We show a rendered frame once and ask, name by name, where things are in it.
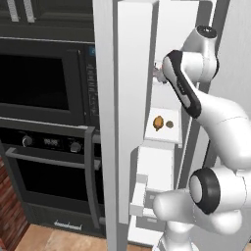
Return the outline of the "white freezer rack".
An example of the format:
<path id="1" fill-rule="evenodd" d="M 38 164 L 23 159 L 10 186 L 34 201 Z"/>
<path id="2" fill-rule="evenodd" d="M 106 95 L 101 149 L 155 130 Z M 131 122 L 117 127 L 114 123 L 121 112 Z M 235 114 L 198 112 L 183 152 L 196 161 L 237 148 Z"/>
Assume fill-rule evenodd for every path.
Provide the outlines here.
<path id="1" fill-rule="evenodd" d="M 159 130 L 153 127 L 153 121 L 157 116 L 164 119 L 164 126 Z M 166 126 L 167 121 L 172 121 L 174 127 L 169 128 Z M 179 110 L 151 108 L 148 118 L 148 123 L 145 131 L 146 140 L 155 140 L 168 143 L 177 144 L 178 147 L 182 146 L 182 132 L 181 132 L 181 116 Z"/>

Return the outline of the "black microwave oven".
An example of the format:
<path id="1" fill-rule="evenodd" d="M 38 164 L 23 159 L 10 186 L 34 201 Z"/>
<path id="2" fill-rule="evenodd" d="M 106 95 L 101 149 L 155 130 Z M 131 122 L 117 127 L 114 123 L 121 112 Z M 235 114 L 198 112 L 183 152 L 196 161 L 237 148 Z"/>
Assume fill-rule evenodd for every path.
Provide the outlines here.
<path id="1" fill-rule="evenodd" d="M 95 45 L 0 38 L 0 116 L 99 126 Z"/>

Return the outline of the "brown chicken drumstick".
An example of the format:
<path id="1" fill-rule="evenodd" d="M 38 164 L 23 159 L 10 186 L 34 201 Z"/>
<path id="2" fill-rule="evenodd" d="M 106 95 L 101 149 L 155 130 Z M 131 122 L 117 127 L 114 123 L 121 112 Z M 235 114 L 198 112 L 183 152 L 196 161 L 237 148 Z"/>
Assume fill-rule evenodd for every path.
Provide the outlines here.
<path id="1" fill-rule="evenodd" d="M 159 130 L 164 126 L 164 119 L 161 116 L 157 116 L 153 121 L 153 127 Z"/>

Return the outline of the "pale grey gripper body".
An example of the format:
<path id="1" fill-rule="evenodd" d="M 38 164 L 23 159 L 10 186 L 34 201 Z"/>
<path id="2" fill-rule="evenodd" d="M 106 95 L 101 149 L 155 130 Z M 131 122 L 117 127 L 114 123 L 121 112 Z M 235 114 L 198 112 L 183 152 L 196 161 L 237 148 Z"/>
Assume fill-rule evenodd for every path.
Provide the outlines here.
<path id="1" fill-rule="evenodd" d="M 168 80 L 163 74 L 162 68 L 158 68 L 157 64 L 154 64 L 153 77 L 155 77 L 159 82 L 166 84 Z"/>

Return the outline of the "black built-in oven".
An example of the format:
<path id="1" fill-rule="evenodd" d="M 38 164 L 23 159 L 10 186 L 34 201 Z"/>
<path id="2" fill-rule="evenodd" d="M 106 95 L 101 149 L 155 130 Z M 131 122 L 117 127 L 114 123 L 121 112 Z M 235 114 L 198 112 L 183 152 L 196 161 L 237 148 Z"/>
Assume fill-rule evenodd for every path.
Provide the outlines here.
<path id="1" fill-rule="evenodd" d="M 91 218 L 85 168 L 69 168 L 6 156 L 10 147 L 20 154 L 58 161 L 84 164 L 84 133 L 88 126 L 44 125 L 0 119 L 0 152 L 7 165 L 8 174 L 31 224 L 49 226 L 80 234 L 106 236 L 105 203 L 102 173 L 100 135 L 94 130 L 94 168 L 96 194 L 100 211 L 100 229 Z M 32 144 L 24 147 L 24 136 Z M 71 144 L 78 142 L 81 150 L 71 151 Z"/>

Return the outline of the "white freezer door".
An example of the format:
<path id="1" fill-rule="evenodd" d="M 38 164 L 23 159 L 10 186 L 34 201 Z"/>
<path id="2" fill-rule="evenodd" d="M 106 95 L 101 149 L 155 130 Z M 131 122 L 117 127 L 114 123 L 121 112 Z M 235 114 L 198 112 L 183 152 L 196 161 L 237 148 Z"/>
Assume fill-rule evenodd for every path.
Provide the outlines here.
<path id="1" fill-rule="evenodd" d="M 179 110 L 169 85 L 153 77 L 176 40 L 171 0 L 92 0 L 107 251 L 154 245 L 146 200 L 174 186 L 177 144 L 146 140 L 151 108 Z"/>

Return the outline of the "dark cupboard run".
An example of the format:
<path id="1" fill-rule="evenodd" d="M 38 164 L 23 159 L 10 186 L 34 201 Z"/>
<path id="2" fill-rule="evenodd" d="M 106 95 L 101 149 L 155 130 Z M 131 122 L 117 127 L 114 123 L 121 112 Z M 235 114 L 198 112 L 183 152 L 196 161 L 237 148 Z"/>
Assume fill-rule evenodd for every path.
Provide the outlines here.
<path id="1" fill-rule="evenodd" d="M 0 37 L 94 42 L 92 0 L 31 0 L 34 23 L 24 0 L 15 0 L 19 21 L 11 20 L 7 0 L 0 0 Z"/>

